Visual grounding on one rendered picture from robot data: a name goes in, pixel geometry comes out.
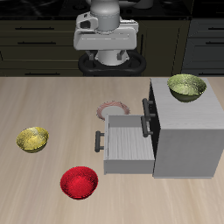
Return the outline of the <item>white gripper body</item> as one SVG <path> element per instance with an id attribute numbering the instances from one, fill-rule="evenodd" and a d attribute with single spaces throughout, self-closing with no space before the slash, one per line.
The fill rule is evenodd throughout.
<path id="1" fill-rule="evenodd" d="M 137 47 L 138 22 L 120 20 L 118 28 L 110 32 L 76 28 L 73 47 L 76 50 L 133 50 Z"/>

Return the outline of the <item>green bowl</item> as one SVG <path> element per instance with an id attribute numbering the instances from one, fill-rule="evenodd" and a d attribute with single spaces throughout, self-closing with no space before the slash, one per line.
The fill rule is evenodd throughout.
<path id="1" fill-rule="evenodd" d="M 167 81 L 171 95 L 180 102 L 193 102 L 207 90 L 207 84 L 192 74 L 176 74 Z"/>

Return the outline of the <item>white cabinet drawer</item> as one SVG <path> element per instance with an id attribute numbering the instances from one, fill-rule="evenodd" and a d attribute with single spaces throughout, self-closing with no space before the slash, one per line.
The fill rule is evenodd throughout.
<path id="1" fill-rule="evenodd" d="M 105 131 L 95 132 L 94 151 L 104 150 L 104 174 L 152 174 L 151 137 L 144 137 L 140 115 L 106 115 Z"/>

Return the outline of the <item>yellow bowl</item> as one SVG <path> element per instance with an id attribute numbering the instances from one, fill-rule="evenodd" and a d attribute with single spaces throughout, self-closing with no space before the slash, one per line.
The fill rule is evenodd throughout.
<path id="1" fill-rule="evenodd" d="M 42 151 L 47 144 L 49 133 L 40 127 L 30 127 L 21 131 L 17 138 L 17 146 L 25 152 L 36 153 Z"/>

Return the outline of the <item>white cabinet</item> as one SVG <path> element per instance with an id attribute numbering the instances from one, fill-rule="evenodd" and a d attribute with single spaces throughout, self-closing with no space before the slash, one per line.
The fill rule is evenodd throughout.
<path id="1" fill-rule="evenodd" d="M 224 110 L 210 85 L 195 101 L 172 96 L 166 78 L 150 80 L 153 177 L 209 179 L 224 151 Z"/>

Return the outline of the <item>red bowl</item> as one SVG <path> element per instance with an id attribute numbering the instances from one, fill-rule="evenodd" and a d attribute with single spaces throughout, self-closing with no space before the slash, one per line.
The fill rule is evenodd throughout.
<path id="1" fill-rule="evenodd" d="M 62 192 L 74 200 L 84 200 L 98 186 L 98 176 L 86 166 L 76 166 L 66 171 L 60 179 Z"/>

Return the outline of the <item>dark kitchen cupboard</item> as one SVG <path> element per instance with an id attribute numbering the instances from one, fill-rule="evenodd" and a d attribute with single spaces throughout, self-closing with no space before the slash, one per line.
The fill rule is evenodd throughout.
<path id="1" fill-rule="evenodd" d="M 144 76 L 172 76 L 182 68 L 188 20 L 141 20 L 136 50 Z M 81 76 L 73 20 L 0 20 L 0 76 Z"/>

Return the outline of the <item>pink fluted plate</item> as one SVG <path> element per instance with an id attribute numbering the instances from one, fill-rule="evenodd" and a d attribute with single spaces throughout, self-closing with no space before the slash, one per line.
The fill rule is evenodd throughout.
<path id="1" fill-rule="evenodd" d="M 96 115 L 99 119 L 105 120 L 106 115 L 123 116 L 130 113 L 130 108 L 120 101 L 107 101 L 101 104 L 97 110 Z"/>

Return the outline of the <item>black kitchen counter top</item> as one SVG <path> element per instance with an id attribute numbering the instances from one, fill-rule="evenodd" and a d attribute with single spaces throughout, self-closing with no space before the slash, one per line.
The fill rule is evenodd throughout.
<path id="1" fill-rule="evenodd" d="M 87 0 L 0 0 L 0 20 L 75 20 L 88 11 Z M 136 20 L 224 18 L 224 0 L 154 0 L 150 9 L 122 6 L 120 14 Z"/>

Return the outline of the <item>grey kitchen cupboard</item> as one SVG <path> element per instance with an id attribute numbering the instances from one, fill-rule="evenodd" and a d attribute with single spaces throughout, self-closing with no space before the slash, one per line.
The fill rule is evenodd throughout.
<path id="1" fill-rule="evenodd" d="M 224 18 L 191 20 L 181 73 L 224 76 Z"/>

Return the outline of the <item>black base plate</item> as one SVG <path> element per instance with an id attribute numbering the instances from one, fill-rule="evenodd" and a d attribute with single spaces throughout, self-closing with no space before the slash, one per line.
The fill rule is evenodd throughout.
<path id="1" fill-rule="evenodd" d="M 85 53 L 79 58 L 78 67 L 84 76 L 108 77 L 108 76 L 140 76 L 146 68 L 146 60 L 135 50 L 128 50 L 129 59 L 121 65 L 107 66 L 98 60 L 90 60 Z"/>

